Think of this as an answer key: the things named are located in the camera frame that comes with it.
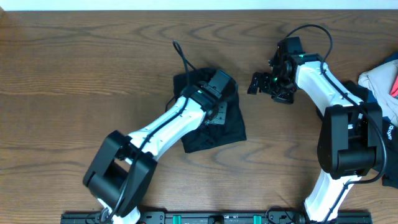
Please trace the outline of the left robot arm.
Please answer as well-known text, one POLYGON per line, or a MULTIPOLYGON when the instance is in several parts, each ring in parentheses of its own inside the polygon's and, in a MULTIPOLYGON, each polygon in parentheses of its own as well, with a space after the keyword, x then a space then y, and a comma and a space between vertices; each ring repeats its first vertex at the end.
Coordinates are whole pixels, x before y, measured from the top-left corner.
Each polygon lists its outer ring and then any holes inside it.
POLYGON ((190 85, 176 103, 146 127, 104 139, 83 184, 104 206, 96 223, 136 222, 133 211, 145 196, 159 158, 179 139, 196 130, 226 98, 228 86, 214 82, 190 85))

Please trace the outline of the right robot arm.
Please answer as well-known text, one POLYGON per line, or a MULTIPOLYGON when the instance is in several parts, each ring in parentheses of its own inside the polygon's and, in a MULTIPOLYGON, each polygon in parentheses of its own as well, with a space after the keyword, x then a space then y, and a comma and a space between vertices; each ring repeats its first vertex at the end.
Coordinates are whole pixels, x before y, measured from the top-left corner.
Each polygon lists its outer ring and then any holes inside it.
POLYGON ((364 176, 376 166, 387 166, 382 138, 382 111, 345 88, 318 54, 276 54, 271 72, 255 72, 248 93, 267 93, 274 101, 291 104, 301 89, 314 102, 322 117, 317 144, 321 167, 317 182, 303 203, 296 223, 334 223, 338 209, 354 185, 370 184, 364 176))

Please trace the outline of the black cloth shorts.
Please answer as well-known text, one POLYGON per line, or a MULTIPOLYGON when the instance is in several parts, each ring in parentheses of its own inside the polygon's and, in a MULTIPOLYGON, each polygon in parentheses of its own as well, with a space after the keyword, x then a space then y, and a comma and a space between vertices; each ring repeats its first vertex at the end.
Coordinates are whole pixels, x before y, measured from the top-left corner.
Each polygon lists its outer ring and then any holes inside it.
MULTIPOLYGON (((199 68, 189 73, 190 81, 192 83, 208 82, 215 73, 215 68, 199 68)), ((175 75, 173 84, 174 98, 177 100, 181 91, 187 85, 186 74, 175 75)), ((181 140, 185 153, 211 149, 247 139, 243 116, 239 108, 238 86, 236 84, 236 87, 231 86, 229 88, 232 88, 232 90, 227 93, 229 98, 226 100, 226 121, 224 124, 202 123, 198 129, 184 135, 181 140)))

